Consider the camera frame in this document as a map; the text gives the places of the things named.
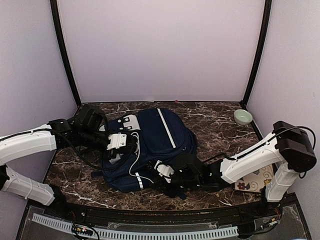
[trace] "white wall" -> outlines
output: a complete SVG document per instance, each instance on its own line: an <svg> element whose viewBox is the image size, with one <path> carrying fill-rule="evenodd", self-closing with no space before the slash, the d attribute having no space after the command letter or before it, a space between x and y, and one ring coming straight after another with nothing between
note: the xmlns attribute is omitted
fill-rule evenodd
<svg viewBox="0 0 320 240"><path fill-rule="evenodd" d="M69 118L76 104L65 74L50 1L0 1L0 136ZM10 162L42 181L53 153ZM15 240L26 201L0 192L0 239Z"/></svg>
<svg viewBox="0 0 320 240"><path fill-rule="evenodd" d="M265 136L278 120L312 128L320 138L320 1L275 0L248 109ZM315 149L320 156L319 142ZM290 189L313 239L320 239L320 163Z"/></svg>
<svg viewBox="0 0 320 240"><path fill-rule="evenodd" d="M83 102L240 101L263 0L59 1Z"/></svg>

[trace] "bowl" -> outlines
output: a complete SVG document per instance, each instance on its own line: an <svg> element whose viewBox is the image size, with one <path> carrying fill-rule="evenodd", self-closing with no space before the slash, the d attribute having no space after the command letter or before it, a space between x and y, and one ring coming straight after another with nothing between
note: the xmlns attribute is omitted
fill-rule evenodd
<svg viewBox="0 0 320 240"><path fill-rule="evenodd" d="M233 115L235 122L240 126L246 126L253 120L251 113L243 109L235 110Z"/></svg>

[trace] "navy blue backpack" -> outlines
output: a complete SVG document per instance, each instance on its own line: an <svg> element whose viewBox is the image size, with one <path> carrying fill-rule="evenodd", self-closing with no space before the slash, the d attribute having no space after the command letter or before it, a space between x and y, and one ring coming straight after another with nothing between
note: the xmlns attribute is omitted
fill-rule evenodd
<svg viewBox="0 0 320 240"><path fill-rule="evenodd" d="M110 187L127 193L150 187L159 175L148 168L150 161L170 164L180 153L195 154L197 138L185 127L174 112L166 108L141 110L136 115L125 115L108 123L109 131L129 131L138 139L139 149L129 156L118 156L116 160L102 159L101 172Z"/></svg>

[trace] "brown marble tabletop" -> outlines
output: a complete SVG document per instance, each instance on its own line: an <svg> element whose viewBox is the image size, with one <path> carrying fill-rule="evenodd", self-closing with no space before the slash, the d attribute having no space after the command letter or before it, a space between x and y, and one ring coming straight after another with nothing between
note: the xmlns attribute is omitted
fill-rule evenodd
<svg viewBox="0 0 320 240"><path fill-rule="evenodd" d="M197 156L204 161L217 153L230 156L258 142L251 126L238 126L233 114L238 102L123 102L92 103L106 113L109 121L146 108L168 108L179 115L185 126L198 139ZM92 152L86 158L96 159ZM57 152L48 170L45 183L61 188L67 201L85 206L142 211L199 210L234 206L258 201L260 195L234 191L228 187L219 192L195 190L187 199L169 198L153 189L122 193L110 188L102 177L91 178L94 169L85 165L66 148Z"/></svg>

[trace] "white plastic bracket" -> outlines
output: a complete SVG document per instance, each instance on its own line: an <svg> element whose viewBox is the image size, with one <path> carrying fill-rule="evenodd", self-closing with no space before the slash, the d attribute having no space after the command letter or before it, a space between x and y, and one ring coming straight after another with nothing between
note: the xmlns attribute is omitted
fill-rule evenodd
<svg viewBox="0 0 320 240"><path fill-rule="evenodd" d="M107 150L119 149L126 146L127 135L121 132L109 135L110 143L106 147Z"/></svg>
<svg viewBox="0 0 320 240"><path fill-rule="evenodd" d="M162 161L158 160L154 166L154 169L159 172L159 175L161 177L165 176L165 180L168 183L171 183L170 175L175 173L175 170L173 170L172 167L170 167L169 165L162 164Z"/></svg>

